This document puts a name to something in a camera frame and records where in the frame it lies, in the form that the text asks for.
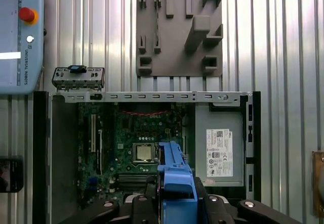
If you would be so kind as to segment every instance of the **cable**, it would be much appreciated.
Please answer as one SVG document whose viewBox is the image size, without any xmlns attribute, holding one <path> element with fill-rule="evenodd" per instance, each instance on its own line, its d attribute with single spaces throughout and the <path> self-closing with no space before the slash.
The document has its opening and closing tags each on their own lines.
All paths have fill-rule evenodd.
<svg viewBox="0 0 324 224">
<path fill-rule="evenodd" d="M 125 111 L 125 110 L 122 110 L 122 112 L 124 114 L 135 115 L 135 116 L 151 116 L 151 115 L 161 115 L 161 114 L 167 113 L 168 110 L 154 112 L 154 113 L 149 113 L 149 114 L 135 113 L 135 112 L 129 112 L 129 111 Z"/>
</svg>

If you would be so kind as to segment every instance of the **power supply label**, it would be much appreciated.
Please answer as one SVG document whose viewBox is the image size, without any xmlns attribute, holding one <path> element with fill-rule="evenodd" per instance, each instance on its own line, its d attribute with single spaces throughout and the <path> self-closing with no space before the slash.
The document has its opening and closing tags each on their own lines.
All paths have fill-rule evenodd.
<svg viewBox="0 0 324 224">
<path fill-rule="evenodd" d="M 207 129 L 207 177 L 233 176 L 233 137 L 229 129 Z"/>
</svg>

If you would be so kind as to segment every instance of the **green circuit board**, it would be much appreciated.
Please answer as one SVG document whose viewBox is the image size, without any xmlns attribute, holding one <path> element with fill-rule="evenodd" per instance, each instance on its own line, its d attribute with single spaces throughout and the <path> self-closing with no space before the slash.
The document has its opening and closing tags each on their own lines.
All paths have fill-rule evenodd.
<svg viewBox="0 0 324 224">
<path fill-rule="evenodd" d="M 80 208 L 96 199 L 122 204 L 126 195 L 143 193 L 156 175 L 158 143 L 182 147 L 182 106 L 143 112 L 108 103 L 80 103 L 78 196 Z"/>
</svg>

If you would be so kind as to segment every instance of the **black device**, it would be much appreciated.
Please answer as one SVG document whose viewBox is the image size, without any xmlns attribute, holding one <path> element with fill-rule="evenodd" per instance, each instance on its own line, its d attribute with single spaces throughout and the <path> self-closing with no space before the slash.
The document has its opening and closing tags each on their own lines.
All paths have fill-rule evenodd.
<svg viewBox="0 0 324 224">
<path fill-rule="evenodd" d="M 21 157 L 0 157 L 0 193 L 17 193 L 24 186 Z"/>
<path fill-rule="evenodd" d="M 223 196 L 208 195 L 201 180 L 195 178 L 198 220 L 201 224 L 300 224 L 291 217 L 259 201 L 242 200 L 237 207 Z M 122 206 L 114 200 L 98 200 L 60 224 L 158 224 L 158 202 L 163 192 L 156 192 L 156 178 L 149 177 L 144 195 L 128 196 Z"/>
</svg>

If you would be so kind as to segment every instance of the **cpu socket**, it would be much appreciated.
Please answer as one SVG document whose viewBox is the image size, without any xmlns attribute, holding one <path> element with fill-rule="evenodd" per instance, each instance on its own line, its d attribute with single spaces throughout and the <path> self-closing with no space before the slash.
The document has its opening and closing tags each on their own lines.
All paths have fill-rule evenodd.
<svg viewBox="0 0 324 224">
<path fill-rule="evenodd" d="M 135 164 L 154 163 L 155 144 L 154 143 L 134 143 L 132 152 L 132 162 Z"/>
</svg>

